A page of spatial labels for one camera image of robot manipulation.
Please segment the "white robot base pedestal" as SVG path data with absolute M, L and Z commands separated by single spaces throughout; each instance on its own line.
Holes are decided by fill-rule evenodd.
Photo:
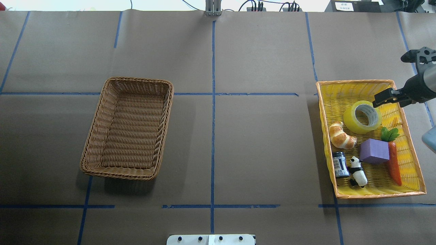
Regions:
M 173 234 L 167 245 L 256 245 L 253 234 Z

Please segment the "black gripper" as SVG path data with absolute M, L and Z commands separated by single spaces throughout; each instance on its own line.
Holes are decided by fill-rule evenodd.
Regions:
M 419 71 L 417 75 L 406 81 L 401 91 L 387 88 L 375 94 L 372 105 L 377 108 L 383 104 L 397 103 L 402 93 L 406 96 L 406 99 L 399 103 L 402 108 L 434 99 L 436 97 L 436 67 L 432 66 L 426 68 L 425 71 Z

